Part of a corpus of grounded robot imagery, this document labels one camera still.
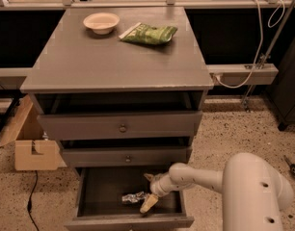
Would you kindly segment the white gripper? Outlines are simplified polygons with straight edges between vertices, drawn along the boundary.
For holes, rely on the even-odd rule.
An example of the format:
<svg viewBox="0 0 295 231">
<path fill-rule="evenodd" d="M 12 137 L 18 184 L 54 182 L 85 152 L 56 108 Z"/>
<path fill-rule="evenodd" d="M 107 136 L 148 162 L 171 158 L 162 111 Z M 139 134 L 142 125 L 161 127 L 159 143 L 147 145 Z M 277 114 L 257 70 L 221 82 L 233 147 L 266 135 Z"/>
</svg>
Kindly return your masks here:
<svg viewBox="0 0 295 231">
<path fill-rule="evenodd" d="M 147 195 L 140 208 L 142 214 L 147 213 L 158 202 L 158 197 L 164 197 L 174 190 L 168 173 L 157 175 L 145 173 L 144 177 L 150 182 L 149 188 L 152 193 Z"/>
</svg>

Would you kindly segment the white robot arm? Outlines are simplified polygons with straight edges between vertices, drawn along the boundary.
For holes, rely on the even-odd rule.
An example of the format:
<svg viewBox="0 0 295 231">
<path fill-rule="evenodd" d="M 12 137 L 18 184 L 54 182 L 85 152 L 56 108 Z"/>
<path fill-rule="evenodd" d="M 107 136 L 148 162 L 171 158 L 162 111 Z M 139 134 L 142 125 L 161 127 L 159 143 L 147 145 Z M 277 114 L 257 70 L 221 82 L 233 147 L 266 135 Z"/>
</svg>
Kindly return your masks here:
<svg viewBox="0 0 295 231">
<path fill-rule="evenodd" d="M 283 231 L 281 211 L 294 198 L 289 181 L 251 153 L 233 155 L 221 171 L 176 163 L 166 173 L 145 177 L 150 193 L 141 213 L 173 191 L 201 186 L 222 195 L 223 231 Z"/>
</svg>

